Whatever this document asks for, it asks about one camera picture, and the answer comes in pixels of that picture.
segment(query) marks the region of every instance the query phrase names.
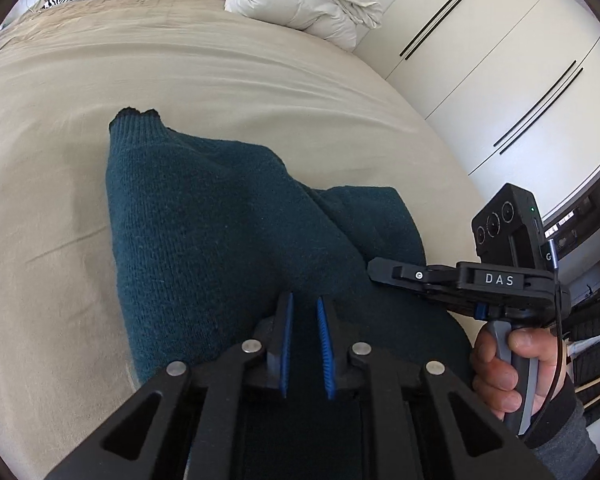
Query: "finger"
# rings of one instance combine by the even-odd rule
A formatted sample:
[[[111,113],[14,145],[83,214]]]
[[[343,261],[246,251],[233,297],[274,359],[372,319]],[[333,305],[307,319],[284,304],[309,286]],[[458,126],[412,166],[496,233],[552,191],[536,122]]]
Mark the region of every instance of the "finger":
[[[478,336],[475,338],[474,353],[477,359],[482,362],[488,363],[494,357],[496,357],[496,340],[488,332],[487,326],[484,325]]]
[[[495,358],[485,363],[476,356],[471,355],[470,361],[475,372],[489,386],[503,391],[511,391],[518,384],[516,369],[501,359]]]
[[[493,415],[497,416],[500,420],[504,420],[504,412],[501,412],[500,410],[494,410],[492,408],[491,413],[493,413]]]
[[[542,399],[546,397],[554,380],[556,363],[558,361],[558,339],[548,330],[542,328],[520,329],[509,336],[511,349],[522,357],[538,357],[538,384],[536,394]],[[562,352],[560,377],[554,391],[554,397],[560,392],[566,376],[567,352]]]
[[[522,404],[522,396],[517,391],[503,392],[489,386],[480,376],[474,377],[474,391],[487,406],[499,412],[515,412]]]
[[[509,334],[509,348],[520,357],[537,357],[540,362],[558,362],[558,341],[544,328],[521,328]]]
[[[531,415],[535,415],[540,410],[540,408],[542,408],[544,398],[544,396],[539,396],[538,394],[534,395],[534,405],[531,408]]]

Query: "sweater cuff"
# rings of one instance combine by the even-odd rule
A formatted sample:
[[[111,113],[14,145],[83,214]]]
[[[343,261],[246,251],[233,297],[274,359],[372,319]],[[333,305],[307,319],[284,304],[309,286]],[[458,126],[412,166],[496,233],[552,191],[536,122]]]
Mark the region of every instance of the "sweater cuff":
[[[171,140],[169,131],[155,110],[140,113],[134,108],[124,108],[109,123],[109,133],[110,155]]]
[[[526,446],[533,449],[549,442],[564,427],[570,416],[576,409],[576,392],[571,378],[567,376],[564,380],[564,386],[554,397],[544,412],[540,424],[526,440]]]

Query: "camera lens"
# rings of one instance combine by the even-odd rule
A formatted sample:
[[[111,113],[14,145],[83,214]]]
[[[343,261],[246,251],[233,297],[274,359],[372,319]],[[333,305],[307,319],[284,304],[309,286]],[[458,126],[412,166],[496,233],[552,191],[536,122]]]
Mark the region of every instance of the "camera lens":
[[[486,234],[484,233],[484,227],[478,227],[475,231],[475,239],[478,242],[478,245],[482,245],[484,243],[485,237]]]
[[[500,217],[497,213],[487,216],[487,232],[491,238],[500,232]]]
[[[502,219],[508,224],[513,220],[514,210],[511,202],[505,202],[502,206]]]

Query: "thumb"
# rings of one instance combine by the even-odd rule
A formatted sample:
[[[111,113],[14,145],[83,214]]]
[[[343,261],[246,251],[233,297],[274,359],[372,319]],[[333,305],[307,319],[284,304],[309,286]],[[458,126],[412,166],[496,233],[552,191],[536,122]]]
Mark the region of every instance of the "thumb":
[[[520,357],[537,357],[540,362],[558,362],[558,340],[544,328],[521,328],[509,334],[509,348]]]

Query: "bed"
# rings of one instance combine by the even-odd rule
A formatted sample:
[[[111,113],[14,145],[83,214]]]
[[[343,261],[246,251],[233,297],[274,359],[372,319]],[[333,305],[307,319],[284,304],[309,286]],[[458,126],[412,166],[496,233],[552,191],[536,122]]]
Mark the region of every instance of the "bed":
[[[311,187],[395,187],[428,262],[475,259],[481,199],[411,106],[352,54],[222,4],[83,0],[0,33],[0,454],[19,479],[136,388],[104,186],[123,107],[269,146]]]

